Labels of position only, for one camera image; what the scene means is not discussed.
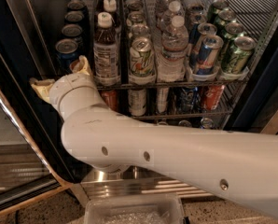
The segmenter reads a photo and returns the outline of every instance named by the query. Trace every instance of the plastic bin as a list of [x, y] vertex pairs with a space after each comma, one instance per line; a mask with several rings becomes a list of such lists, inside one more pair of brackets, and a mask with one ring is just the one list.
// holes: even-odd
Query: plastic bin
[[152, 212], [156, 212], [164, 224], [184, 223], [182, 203], [176, 194], [169, 193], [110, 197], [90, 201], [86, 206], [84, 224], [104, 224], [111, 218], [118, 219], [118, 217], [135, 214], [134, 217], [137, 214]]

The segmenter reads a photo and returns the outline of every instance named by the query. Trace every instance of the green can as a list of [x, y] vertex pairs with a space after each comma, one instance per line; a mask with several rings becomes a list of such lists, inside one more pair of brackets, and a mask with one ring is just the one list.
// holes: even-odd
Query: green can
[[215, 0], [209, 7], [207, 12], [207, 22], [214, 23], [216, 15], [229, 8], [229, 2], [226, 0]]
[[256, 42], [248, 36], [234, 39], [222, 61], [221, 68], [225, 73], [240, 74], [254, 52]]
[[222, 30], [228, 23], [236, 22], [236, 14], [232, 10], [220, 11], [215, 17], [214, 25], [216, 26], [217, 35], [220, 35]]
[[243, 26], [238, 22], [231, 22], [225, 26], [225, 28], [221, 31], [220, 34], [221, 38], [223, 39], [224, 45], [218, 57], [219, 61], [223, 60], [226, 51], [231, 45], [231, 43], [233, 42], [233, 40], [236, 37], [243, 36], [243, 31], [244, 31]]

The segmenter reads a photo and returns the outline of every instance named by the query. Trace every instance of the refrigerator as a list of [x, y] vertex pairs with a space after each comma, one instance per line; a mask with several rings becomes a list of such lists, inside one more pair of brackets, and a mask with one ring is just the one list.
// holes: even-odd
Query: refrigerator
[[[75, 159], [65, 150], [60, 137], [62, 118], [50, 104], [35, 94], [29, 80], [32, 77], [39, 80], [57, 79], [65, 75], [57, 61], [55, 44], [60, 39], [67, 4], [70, 1], [0, 0], [0, 114], [5, 114], [2, 116], [4, 122], [1, 121], [0, 131], [3, 133], [4, 127], [13, 125], [15, 131], [12, 137], [20, 139], [14, 146], [7, 146], [2, 137], [0, 155], [4, 157], [3, 155], [14, 155], [17, 151], [28, 152], [29, 155], [34, 155], [33, 165], [37, 171], [40, 170], [40, 175], [35, 175], [33, 167], [28, 167], [26, 175], [33, 178], [23, 180], [15, 186], [5, 188], [6, 184], [0, 182], [0, 213], [13, 210], [11, 206], [14, 203], [20, 206], [22, 203], [28, 203], [31, 198], [45, 198], [45, 195], [51, 195], [53, 191], [68, 189], [74, 184], [79, 185], [76, 192], [81, 192], [87, 199], [163, 192], [176, 192], [181, 198], [212, 196], [213, 194], [204, 190], [137, 166], [130, 166], [125, 172], [103, 173]], [[90, 12], [92, 39], [96, 0], [82, 1]], [[117, 1], [122, 18], [125, 0]], [[156, 0], [142, 1], [149, 22], [152, 23]], [[206, 9], [210, 2], [213, 2], [200, 1], [203, 1]], [[180, 120], [190, 120], [195, 128], [200, 129], [201, 118], [207, 117], [215, 122], [215, 128], [219, 130], [260, 133], [278, 110], [278, 0], [227, 1], [230, 8], [236, 12], [238, 22], [243, 24], [246, 33], [257, 43], [255, 52], [248, 61], [248, 72], [244, 78], [203, 82], [184, 78], [172, 83], [134, 85], [129, 82], [130, 77], [125, 73], [127, 61], [123, 60], [122, 56], [120, 82], [112, 87], [98, 84], [98, 90], [117, 91], [121, 97], [119, 112], [130, 116], [125, 100], [127, 91], [131, 89], [154, 91], [168, 87], [225, 85], [216, 110], [184, 114], [155, 114], [148, 111], [143, 116], [133, 118], [149, 123], [166, 121], [171, 125]], [[92, 47], [89, 54], [90, 63], [93, 57], [91, 49]], [[14, 156], [12, 160], [19, 166], [17, 172], [23, 174], [26, 172], [24, 161]], [[9, 178], [8, 183], [14, 178], [9, 175], [10, 169], [0, 171], [0, 177], [5, 175]]]

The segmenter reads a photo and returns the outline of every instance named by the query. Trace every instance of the floor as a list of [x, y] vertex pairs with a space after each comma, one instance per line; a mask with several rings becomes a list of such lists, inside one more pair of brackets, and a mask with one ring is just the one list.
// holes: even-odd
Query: floor
[[[226, 201], [182, 201], [191, 224], [278, 224], [277, 220]], [[76, 198], [64, 191], [0, 217], [0, 224], [83, 224], [84, 214], [85, 209]]]

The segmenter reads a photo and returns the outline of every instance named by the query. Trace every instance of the bottle cap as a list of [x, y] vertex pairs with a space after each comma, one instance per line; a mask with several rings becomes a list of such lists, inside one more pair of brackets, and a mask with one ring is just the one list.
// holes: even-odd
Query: bottle cap
[[98, 25], [103, 28], [112, 26], [112, 17], [107, 12], [100, 12], [98, 15]]
[[180, 10], [180, 2], [178, 1], [173, 1], [169, 4], [168, 6], [169, 10], [171, 10], [172, 12], [176, 12]]
[[174, 27], [181, 27], [185, 24], [185, 19], [182, 16], [174, 16], [172, 19], [172, 25]]
[[104, 10], [107, 12], [114, 12], [117, 10], [116, 0], [104, 0]]

